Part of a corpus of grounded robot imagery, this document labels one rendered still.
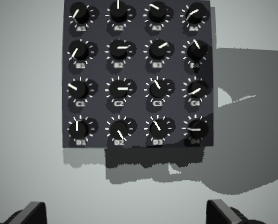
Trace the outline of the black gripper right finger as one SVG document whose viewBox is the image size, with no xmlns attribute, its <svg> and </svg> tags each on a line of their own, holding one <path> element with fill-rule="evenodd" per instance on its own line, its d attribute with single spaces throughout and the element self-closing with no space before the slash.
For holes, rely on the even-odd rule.
<svg viewBox="0 0 278 224">
<path fill-rule="evenodd" d="M 221 199 L 208 200 L 206 224 L 266 224 L 258 220 L 248 220 L 238 209 L 230 208 Z"/>
</svg>

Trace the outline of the black knob box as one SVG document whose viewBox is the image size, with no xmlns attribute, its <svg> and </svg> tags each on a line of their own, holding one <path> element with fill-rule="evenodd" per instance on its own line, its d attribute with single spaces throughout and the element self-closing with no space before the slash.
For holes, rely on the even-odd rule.
<svg viewBox="0 0 278 224">
<path fill-rule="evenodd" d="M 62 142 L 213 146 L 210 0 L 64 0 Z"/>
</svg>

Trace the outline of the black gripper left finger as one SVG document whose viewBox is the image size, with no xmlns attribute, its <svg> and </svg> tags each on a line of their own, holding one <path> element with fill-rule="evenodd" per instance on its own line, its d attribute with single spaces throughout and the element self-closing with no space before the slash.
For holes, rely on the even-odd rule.
<svg viewBox="0 0 278 224">
<path fill-rule="evenodd" d="M 30 202 L 0 224 L 47 224 L 46 205 L 44 202 Z"/>
</svg>

